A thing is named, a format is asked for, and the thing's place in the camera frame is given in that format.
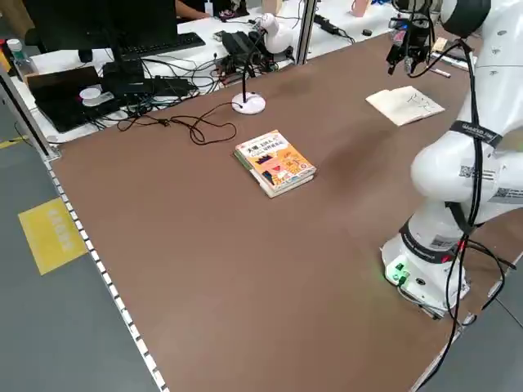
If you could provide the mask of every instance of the book cover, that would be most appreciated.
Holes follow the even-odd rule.
[[[274,194],[281,194],[288,187],[305,179],[309,180],[308,177],[316,171],[314,165],[279,131],[272,131],[237,145],[235,156],[258,182],[262,181]]]

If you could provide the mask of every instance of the open book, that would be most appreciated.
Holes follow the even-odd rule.
[[[445,110],[412,86],[383,90],[366,100],[398,127]]]

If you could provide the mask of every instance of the brown table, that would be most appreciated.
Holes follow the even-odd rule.
[[[388,48],[375,38],[249,81],[266,111],[221,107],[211,119],[239,129],[228,143],[198,147],[181,127],[135,126],[63,147],[53,167],[171,391],[404,392],[443,347],[449,321],[397,295],[379,247],[422,201],[410,163],[448,129],[467,75],[389,77]],[[364,101],[408,84],[447,110],[398,128]],[[238,90],[155,115],[200,115]],[[271,200],[231,152],[273,129],[319,173]],[[476,237],[511,260],[521,217]],[[497,268],[469,256],[475,309]]]

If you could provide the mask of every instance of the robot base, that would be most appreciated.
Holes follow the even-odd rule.
[[[405,281],[401,291],[420,305],[429,314],[443,318],[447,313],[445,289],[447,276],[452,263],[432,264],[415,256],[404,244],[401,236],[397,234],[385,243],[382,249],[383,264],[385,264],[385,278],[394,286]],[[458,296],[458,262],[449,282],[449,302],[454,308]],[[465,270],[462,273],[461,295],[463,298],[470,286],[465,279]]]

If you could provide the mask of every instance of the yellow floor marking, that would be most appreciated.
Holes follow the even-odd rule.
[[[61,198],[18,214],[41,275],[87,253]]]
[[[0,149],[5,149],[7,147],[11,147],[12,145],[16,145],[20,143],[23,139],[27,139],[27,136],[21,137],[15,137],[14,139],[6,140],[6,141],[0,141]]]

